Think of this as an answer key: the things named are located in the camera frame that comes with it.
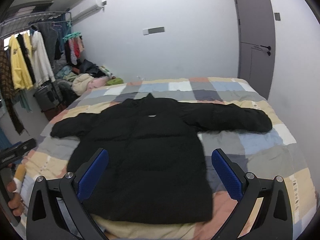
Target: bed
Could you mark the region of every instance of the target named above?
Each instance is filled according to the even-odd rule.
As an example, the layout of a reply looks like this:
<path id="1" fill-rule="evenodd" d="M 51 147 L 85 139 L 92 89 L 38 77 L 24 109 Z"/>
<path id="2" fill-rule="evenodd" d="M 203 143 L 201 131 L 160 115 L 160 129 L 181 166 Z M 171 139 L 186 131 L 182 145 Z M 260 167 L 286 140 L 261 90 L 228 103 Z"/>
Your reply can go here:
<path id="1" fill-rule="evenodd" d="M 66 110 L 50 121 L 37 139 L 38 147 L 24 158 L 27 173 L 23 181 L 21 196 L 26 211 L 35 179 L 39 175 L 47 179 L 61 178 L 78 138 L 56 139 L 50 137 L 53 125 L 79 113 L 100 113 L 103 109 L 123 102 L 127 98 L 143 98 L 148 93 L 154 97 L 174 98 L 180 102 L 214 104 L 234 103 L 240 107 L 263 110 L 270 117 L 273 129 L 266 134 L 244 131 L 222 131 L 199 133 L 207 163 L 207 179 L 213 191 L 213 218 L 205 223 L 184 225 L 146 225 L 128 222 L 112 222 L 93 216 L 102 229 L 107 229 L 109 238 L 166 238 L 166 239 L 211 239 L 232 212 L 236 201 L 223 187 L 211 163 L 211 153 L 221 148 L 231 161 L 245 172 L 253 172 L 258 178 L 284 178 L 292 209 L 293 239 L 308 225 L 316 212 L 316 193 L 309 169 L 296 140 L 279 120 L 267 101 L 249 84 L 236 78 L 190 78 L 131 82 L 101 87 L 86 91 Z M 246 234 L 258 213 L 262 199 L 258 199 L 241 235 Z M 66 220 L 70 220 L 60 204 Z M 22 224 L 26 224 L 25 215 Z M 71 232 L 76 229 L 69 226 Z"/>

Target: silver bolt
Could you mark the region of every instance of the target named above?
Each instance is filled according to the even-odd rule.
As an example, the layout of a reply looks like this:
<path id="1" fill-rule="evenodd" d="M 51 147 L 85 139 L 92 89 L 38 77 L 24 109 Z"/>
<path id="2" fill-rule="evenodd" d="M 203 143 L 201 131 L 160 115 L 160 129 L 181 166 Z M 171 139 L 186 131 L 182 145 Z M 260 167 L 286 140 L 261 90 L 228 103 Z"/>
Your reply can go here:
<path id="1" fill-rule="evenodd" d="M 251 172 L 248 172 L 248 173 L 246 174 L 246 177 L 247 177 L 248 179 L 253 179 L 253 178 L 254 178 L 254 174 L 251 173 Z"/>
<path id="2" fill-rule="evenodd" d="M 73 173 L 72 172 L 67 172 L 65 175 L 64 175 L 67 179 L 71 179 L 73 177 Z"/>
<path id="3" fill-rule="evenodd" d="M 44 176 L 39 176 L 38 178 L 36 178 L 36 181 L 41 182 L 41 181 L 43 181 L 43 179 L 44 179 Z"/>
<path id="4" fill-rule="evenodd" d="M 282 181 L 283 181 L 283 178 L 282 178 L 281 176 L 277 176 L 277 177 L 276 177 L 276 180 L 277 180 L 278 182 L 282 182 Z"/>

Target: black door handle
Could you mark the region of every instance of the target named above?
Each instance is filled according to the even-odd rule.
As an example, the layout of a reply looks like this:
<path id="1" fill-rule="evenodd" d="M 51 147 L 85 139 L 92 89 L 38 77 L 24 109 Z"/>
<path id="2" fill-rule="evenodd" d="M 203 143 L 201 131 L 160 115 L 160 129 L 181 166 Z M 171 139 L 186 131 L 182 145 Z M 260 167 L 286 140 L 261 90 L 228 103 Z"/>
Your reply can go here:
<path id="1" fill-rule="evenodd" d="M 271 47 L 270 47 L 270 46 L 262 46 L 262 45 L 260 45 L 260 47 L 267 48 L 269 51 L 271 50 Z"/>

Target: black suitcase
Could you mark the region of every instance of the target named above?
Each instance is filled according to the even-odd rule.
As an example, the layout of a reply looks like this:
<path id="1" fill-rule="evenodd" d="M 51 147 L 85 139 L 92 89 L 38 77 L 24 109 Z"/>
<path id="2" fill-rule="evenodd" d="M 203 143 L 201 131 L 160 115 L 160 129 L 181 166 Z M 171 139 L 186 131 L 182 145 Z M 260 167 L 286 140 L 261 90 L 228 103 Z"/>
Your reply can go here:
<path id="1" fill-rule="evenodd" d="M 62 94 L 56 81 L 44 83 L 33 96 L 42 111 L 53 109 L 62 102 Z"/>

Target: white air conditioner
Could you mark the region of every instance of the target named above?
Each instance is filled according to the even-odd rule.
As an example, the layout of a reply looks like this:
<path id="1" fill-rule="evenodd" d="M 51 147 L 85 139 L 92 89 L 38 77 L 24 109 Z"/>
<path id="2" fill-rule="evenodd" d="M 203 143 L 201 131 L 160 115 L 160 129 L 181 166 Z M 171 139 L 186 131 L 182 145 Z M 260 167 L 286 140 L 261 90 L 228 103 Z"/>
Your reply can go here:
<path id="1" fill-rule="evenodd" d="M 74 6 L 70 12 L 72 16 L 72 24 L 87 18 L 100 11 L 102 8 L 102 0 L 82 0 L 78 5 Z"/>

